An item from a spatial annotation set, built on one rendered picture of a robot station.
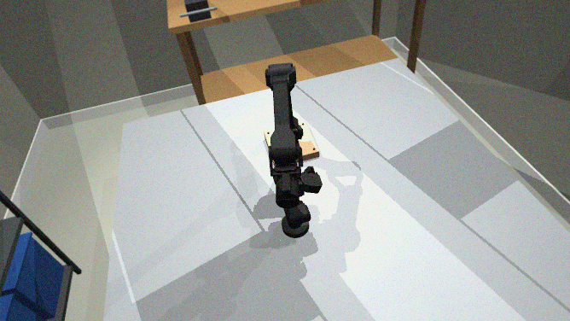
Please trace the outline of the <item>dark grey round pedestal with shaft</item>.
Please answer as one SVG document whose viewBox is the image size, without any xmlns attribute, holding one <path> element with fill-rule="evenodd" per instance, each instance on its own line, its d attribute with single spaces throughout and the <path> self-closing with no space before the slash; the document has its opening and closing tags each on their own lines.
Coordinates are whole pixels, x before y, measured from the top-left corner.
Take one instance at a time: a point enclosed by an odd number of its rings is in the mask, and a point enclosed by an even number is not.
<svg viewBox="0 0 570 321">
<path fill-rule="evenodd" d="M 288 225 L 288 221 L 285 215 L 282 219 L 282 230 L 286 236 L 299 238 L 304 236 L 309 230 L 309 221 L 302 224 L 290 226 Z"/>
</svg>

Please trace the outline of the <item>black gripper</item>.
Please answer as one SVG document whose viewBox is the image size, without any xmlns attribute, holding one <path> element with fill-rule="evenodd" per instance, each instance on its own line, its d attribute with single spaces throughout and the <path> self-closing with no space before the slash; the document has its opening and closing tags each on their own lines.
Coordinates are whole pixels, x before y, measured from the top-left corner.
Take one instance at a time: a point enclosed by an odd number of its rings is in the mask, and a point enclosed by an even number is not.
<svg viewBox="0 0 570 321">
<path fill-rule="evenodd" d="M 308 209 L 308 206 L 300 201 L 300 203 L 293 208 L 284 208 L 284 212 L 286 214 L 286 218 L 288 221 L 288 225 L 298 225 L 311 220 L 311 214 Z"/>
</svg>

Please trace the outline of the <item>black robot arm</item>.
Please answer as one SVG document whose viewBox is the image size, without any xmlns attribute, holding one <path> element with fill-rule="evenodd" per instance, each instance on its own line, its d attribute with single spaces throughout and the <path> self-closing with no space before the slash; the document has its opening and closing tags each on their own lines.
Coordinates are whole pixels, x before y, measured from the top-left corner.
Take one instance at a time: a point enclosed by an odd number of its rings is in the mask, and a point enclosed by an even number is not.
<svg viewBox="0 0 570 321">
<path fill-rule="evenodd" d="M 304 136 L 298 119 L 293 116 L 290 91 L 296 84 L 293 63 L 270 64 L 265 69 L 266 85 L 273 91 L 275 130 L 270 137 L 270 176 L 277 176 L 276 204 L 293 208 L 300 203 L 300 195 L 317 194 L 323 183 L 313 166 L 302 173 L 302 148 L 298 139 Z M 296 160 L 299 161 L 297 166 Z M 273 168 L 272 160 L 276 164 Z M 299 193 L 299 181 L 301 182 Z"/>
</svg>

